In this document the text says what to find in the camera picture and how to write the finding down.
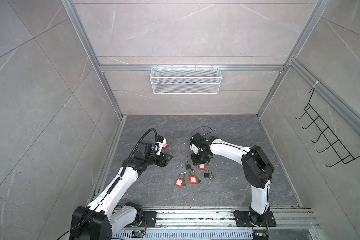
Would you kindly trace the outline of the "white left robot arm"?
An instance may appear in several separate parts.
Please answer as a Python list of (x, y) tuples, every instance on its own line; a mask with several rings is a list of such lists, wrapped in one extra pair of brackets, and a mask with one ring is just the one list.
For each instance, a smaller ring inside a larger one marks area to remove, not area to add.
[(119, 201), (128, 188), (151, 165), (166, 167), (173, 158), (163, 153), (166, 139), (154, 128), (148, 129), (109, 183), (86, 207), (79, 206), (72, 215), (71, 240), (110, 240), (113, 234), (127, 225), (139, 226), (143, 221), (143, 209), (139, 204), (126, 203), (120, 209)]

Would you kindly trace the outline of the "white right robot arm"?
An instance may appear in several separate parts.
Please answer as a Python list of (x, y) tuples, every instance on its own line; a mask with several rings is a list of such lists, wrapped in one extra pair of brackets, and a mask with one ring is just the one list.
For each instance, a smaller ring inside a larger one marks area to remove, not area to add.
[(269, 191), (275, 170), (264, 151), (259, 146), (241, 147), (227, 143), (217, 137), (204, 137), (200, 133), (192, 135), (190, 149), (194, 165), (206, 164), (215, 156), (223, 156), (239, 163), (244, 176), (251, 185), (252, 201), (249, 218), (253, 225), (261, 226), (271, 216)]

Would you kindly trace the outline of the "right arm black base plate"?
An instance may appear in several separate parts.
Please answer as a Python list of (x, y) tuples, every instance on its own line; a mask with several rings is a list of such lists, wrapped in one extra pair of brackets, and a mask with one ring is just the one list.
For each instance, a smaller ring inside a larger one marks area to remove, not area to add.
[(275, 217), (268, 209), (264, 214), (260, 215), (257, 212), (250, 209), (249, 211), (234, 211), (234, 217), (237, 227), (276, 227), (277, 223)]

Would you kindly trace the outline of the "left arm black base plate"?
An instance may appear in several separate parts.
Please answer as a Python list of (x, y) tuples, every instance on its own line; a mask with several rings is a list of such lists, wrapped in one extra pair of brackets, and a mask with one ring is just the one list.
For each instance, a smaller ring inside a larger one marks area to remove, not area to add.
[(157, 221), (156, 211), (143, 211), (143, 219), (147, 221), (148, 228), (154, 228)]

